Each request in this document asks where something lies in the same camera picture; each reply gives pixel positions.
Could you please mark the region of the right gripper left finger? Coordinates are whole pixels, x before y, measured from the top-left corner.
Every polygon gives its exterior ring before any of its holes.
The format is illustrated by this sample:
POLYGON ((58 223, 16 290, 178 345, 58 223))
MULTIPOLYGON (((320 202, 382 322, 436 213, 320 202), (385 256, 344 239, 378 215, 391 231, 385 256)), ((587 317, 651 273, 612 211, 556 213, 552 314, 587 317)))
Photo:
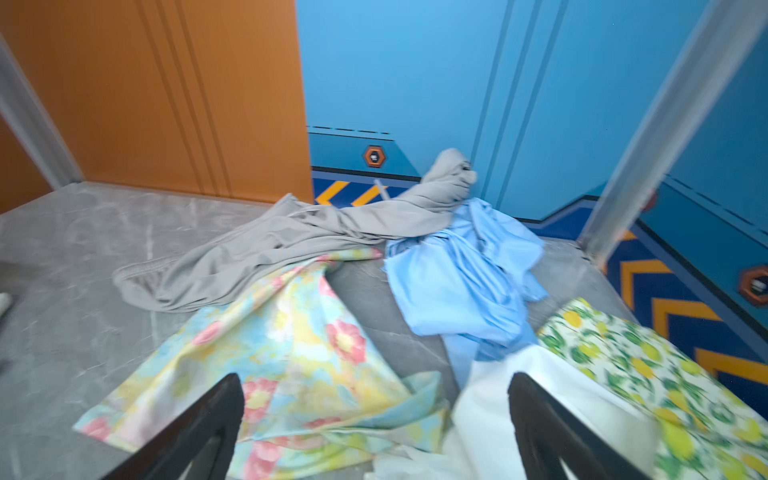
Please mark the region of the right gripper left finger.
POLYGON ((224 479, 245 399, 235 373, 223 377, 107 479, 224 479))

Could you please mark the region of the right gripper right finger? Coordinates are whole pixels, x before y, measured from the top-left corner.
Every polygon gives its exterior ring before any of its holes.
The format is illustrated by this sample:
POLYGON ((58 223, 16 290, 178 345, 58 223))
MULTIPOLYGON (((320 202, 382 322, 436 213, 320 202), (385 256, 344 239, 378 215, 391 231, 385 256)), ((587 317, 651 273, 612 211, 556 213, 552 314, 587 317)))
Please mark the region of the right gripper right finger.
POLYGON ((526 477, 646 479, 648 476, 577 419, 526 373, 512 376, 509 412, 526 477))

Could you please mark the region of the pastel floral cloth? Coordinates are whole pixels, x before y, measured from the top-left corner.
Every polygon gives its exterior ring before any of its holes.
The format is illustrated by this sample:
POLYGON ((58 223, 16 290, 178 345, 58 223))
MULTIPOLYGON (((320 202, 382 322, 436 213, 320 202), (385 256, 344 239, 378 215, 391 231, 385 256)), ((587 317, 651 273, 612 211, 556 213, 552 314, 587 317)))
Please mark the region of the pastel floral cloth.
POLYGON ((398 376, 326 277, 379 257, 375 248, 321 255, 200 309, 75 430, 134 452, 234 373, 244 410, 232 478, 299 479, 379 454, 437 452, 448 412, 440 374, 398 376))

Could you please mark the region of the lemon print cloth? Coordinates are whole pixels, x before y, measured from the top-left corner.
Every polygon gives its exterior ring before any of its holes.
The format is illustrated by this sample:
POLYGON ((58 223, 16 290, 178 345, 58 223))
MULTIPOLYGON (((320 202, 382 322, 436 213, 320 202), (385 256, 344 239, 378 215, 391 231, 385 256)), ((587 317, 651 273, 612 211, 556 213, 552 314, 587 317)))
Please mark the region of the lemon print cloth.
POLYGON ((526 374, 655 479, 763 479, 767 423, 656 331, 575 299, 538 343, 471 367, 438 454, 405 447, 375 479, 521 479, 508 388, 526 374))

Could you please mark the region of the light blue cloth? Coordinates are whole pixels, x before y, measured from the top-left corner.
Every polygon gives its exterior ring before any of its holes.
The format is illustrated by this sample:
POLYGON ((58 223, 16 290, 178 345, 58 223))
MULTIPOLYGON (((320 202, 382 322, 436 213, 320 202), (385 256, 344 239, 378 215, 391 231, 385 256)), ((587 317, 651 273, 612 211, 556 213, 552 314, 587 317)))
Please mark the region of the light blue cloth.
POLYGON ((436 233, 388 242, 384 269, 411 331, 441 337, 458 386, 475 361, 536 343, 527 305, 547 296, 532 273, 544 243, 518 220, 472 198, 436 233))

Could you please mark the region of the grey cloth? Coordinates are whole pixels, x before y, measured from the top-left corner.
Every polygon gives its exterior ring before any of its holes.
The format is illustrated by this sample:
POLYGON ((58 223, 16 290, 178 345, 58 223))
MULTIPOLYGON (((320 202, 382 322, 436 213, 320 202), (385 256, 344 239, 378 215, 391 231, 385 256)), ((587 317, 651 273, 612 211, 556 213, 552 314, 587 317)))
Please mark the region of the grey cloth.
POLYGON ((156 312, 194 312, 233 302, 289 264, 448 227, 477 180, 457 149, 442 151, 422 180, 400 195, 359 207, 310 205, 288 194, 258 218, 180 256, 116 270, 122 299, 156 312))

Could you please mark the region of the left corner aluminium post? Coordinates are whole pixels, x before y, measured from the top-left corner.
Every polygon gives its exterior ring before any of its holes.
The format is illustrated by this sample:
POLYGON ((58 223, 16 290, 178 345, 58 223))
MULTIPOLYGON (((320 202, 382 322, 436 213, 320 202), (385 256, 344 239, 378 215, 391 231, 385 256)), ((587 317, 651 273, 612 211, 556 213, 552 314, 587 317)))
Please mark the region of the left corner aluminium post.
POLYGON ((1 114, 53 190, 85 180, 4 37, 1 37, 1 114))

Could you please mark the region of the corner aluminium post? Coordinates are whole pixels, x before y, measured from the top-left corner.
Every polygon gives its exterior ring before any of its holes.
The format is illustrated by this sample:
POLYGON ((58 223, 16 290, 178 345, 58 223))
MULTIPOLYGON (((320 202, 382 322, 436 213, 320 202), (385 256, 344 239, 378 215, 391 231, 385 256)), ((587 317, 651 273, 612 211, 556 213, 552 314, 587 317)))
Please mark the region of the corner aluminium post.
POLYGON ((766 26, 765 1, 708 4, 578 238, 594 265, 606 265, 766 26))
POLYGON ((53 190, 85 180, 4 37, 1 37, 1 114, 53 190))

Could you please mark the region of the right corner aluminium post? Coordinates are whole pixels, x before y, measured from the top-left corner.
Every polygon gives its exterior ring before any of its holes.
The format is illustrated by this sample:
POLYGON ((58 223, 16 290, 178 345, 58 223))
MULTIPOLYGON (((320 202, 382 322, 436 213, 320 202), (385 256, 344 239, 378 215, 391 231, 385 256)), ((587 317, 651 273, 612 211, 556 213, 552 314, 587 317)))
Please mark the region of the right corner aluminium post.
POLYGON ((766 26, 765 1, 708 4, 578 238, 594 265, 606 265, 766 26))

